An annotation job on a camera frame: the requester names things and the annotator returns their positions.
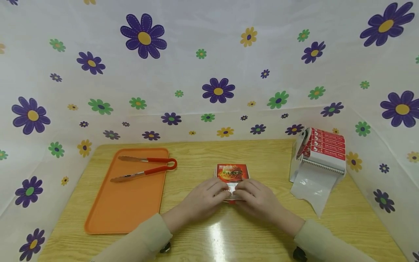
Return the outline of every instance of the left hand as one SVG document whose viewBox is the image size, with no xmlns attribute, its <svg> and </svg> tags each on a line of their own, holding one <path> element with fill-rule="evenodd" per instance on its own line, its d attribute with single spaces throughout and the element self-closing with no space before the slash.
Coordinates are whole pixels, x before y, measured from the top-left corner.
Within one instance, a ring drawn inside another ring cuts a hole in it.
<svg viewBox="0 0 419 262">
<path fill-rule="evenodd" d="M 228 185 L 219 178 L 211 178 L 195 187 L 186 198 L 162 215 L 173 234 L 187 223 L 210 217 L 224 199 L 231 196 Z"/>
</svg>

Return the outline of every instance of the green flower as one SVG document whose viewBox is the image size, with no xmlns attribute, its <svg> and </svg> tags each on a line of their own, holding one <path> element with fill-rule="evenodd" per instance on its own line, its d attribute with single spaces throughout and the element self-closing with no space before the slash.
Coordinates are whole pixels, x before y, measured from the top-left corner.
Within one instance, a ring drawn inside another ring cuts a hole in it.
<svg viewBox="0 0 419 262">
<path fill-rule="evenodd" d="M 207 52 L 203 49 L 198 49 L 197 58 L 204 59 L 207 56 Z"/>
<path fill-rule="evenodd" d="M 58 142 L 52 142 L 51 146 L 48 147 L 48 149 L 51 151 L 51 155 L 56 156 L 59 158 L 60 156 L 64 156 L 64 149 L 62 148 L 62 145 Z"/>
<path fill-rule="evenodd" d="M 310 100 L 318 99 L 320 96 L 323 95 L 324 91 L 326 91 L 326 89 L 324 89 L 324 86 L 321 86 L 321 87 L 316 86 L 316 88 L 310 91 L 310 94 L 308 95 L 308 97 L 310 97 Z"/>
<path fill-rule="evenodd" d="M 5 151 L 0 150 L 0 160 L 7 159 L 8 156 Z"/>
<path fill-rule="evenodd" d="M 110 103 L 104 103 L 100 99 L 90 99 L 90 102 L 88 102 L 88 104 L 92 107 L 93 111 L 99 111 L 100 114 L 111 114 L 111 111 L 114 110 L 113 108 L 109 107 Z"/>
<path fill-rule="evenodd" d="M 358 133 L 359 136 L 363 135 L 364 137 L 366 137 L 369 133 L 371 133 L 371 127 L 367 124 L 367 122 L 358 122 L 358 124 L 355 125 L 355 127 L 357 128 L 355 131 Z"/>
<path fill-rule="evenodd" d="M 183 97 L 183 92 L 182 92 L 182 90 L 178 90 L 178 91 L 176 91 L 176 92 L 175 92 L 175 96 L 177 96 L 177 97 Z"/>
<path fill-rule="evenodd" d="M 368 89 L 368 87 L 370 87 L 370 83 L 368 81 L 363 81 L 361 82 L 360 87 L 362 89 Z"/>
<path fill-rule="evenodd" d="M 65 52 L 65 46 L 58 39 L 50 39 L 49 44 L 52 45 L 52 48 L 56 49 L 58 52 Z"/>
<path fill-rule="evenodd" d="M 205 122 L 211 122 L 214 119 L 215 119 L 214 114 L 204 114 L 203 116 L 201 116 L 201 120 Z"/>
<path fill-rule="evenodd" d="M 297 40 L 299 42 L 304 42 L 308 38 L 308 35 L 310 34 L 310 31 L 308 29 L 303 30 L 302 33 L 298 34 Z"/>
<path fill-rule="evenodd" d="M 271 97 L 269 99 L 270 102 L 267 104 L 267 106 L 270 106 L 271 109 L 274 109 L 275 107 L 276 108 L 281 108 L 282 105 L 285 105 L 287 103 L 287 98 L 289 96 L 290 95 L 287 94 L 287 92 L 285 92 L 285 91 L 283 91 L 282 93 L 277 92 L 275 94 L 275 97 Z"/>
<path fill-rule="evenodd" d="M 138 110 L 145 109 L 145 107 L 147 106 L 147 104 L 145 103 L 145 100 L 141 100 L 141 98 L 139 97 L 137 98 L 132 97 L 129 103 L 131 104 L 131 107 L 135 107 Z"/>
</svg>

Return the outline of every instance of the red tong handle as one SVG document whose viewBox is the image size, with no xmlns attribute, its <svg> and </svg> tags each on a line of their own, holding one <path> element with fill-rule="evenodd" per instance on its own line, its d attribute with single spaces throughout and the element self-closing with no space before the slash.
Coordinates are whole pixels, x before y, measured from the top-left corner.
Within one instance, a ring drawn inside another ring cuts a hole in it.
<svg viewBox="0 0 419 262">
<path fill-rule="evenodd" d="M 144 174 L 146 174 L 146 175 L 154 174 L 154 173 L 158 173 L 158 172 L 162 172 L 162 171 L 166 171 L 166 170 L 173 170 L 178 166 L 178 162 L 174 158 L 147 158 L 147 160 L 149 162 L 157 162 L 157 163 L 174 162 L 174 164 L 173 164 L 173 166 L 159 166 L 159 167 L 156 167 L 156 168 L 153 168 L 153 169 L 145 170 Z"/>
</svg>

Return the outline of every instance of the metal spiral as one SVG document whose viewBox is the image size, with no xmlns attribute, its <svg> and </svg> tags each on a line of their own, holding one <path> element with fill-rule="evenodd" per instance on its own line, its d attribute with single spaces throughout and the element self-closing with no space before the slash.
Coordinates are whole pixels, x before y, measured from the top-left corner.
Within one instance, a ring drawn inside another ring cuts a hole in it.
<svg viewBox="0 0 419 262">
<path fill-rule="evenodd" d="M 323 164 L 320 164 L 320 163 L 311 161 L 311 160 L 306 159 L 306 158 L 302 158 L 302 162 L 303 163 L 310 164 L 310 165 L 313 165 L 313 166 L 316 166 L 316 167 L 320 167 L 320 168 L 323 168 L 325 170 L 332 171 L 334 173 L 338 173 L 338 174 L 341 174 L 341 175 L 344 175 L 345 174 L 345 171 L 343 171 L 343 170 L 336 169 L 336 168 L 331 167 L 331 166 L 326 166 L 326 165 L 323 165 Z"/>
</svg>

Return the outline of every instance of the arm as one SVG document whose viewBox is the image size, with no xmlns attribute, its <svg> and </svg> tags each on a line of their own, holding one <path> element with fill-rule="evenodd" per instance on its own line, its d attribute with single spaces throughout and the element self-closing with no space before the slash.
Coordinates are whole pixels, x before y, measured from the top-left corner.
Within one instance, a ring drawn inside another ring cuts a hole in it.
<svg viewBox="0 0 419 262">
<path fill-rule="evenodd" d="M 294 239 L 306 253 L 324 262 L 374 262 L 353 246 L 345 243 L 313 220 L 305 221 L 285 209 L 272 190 L 262 183 L 246 179 L 236 186 L 233 194 L 244 201 L 236 204 L 247 213 L 275 225 Z"/>
<path fill-rule="evenodd" d="M 211 216 L 231 194 L 218 178 L 195 187 L 177 206 L 163 215 L 155 214 L 134 231 L 103 250 L 92 262 L 143 262 L 152 259 L 186 224 Z"/>
</svg>

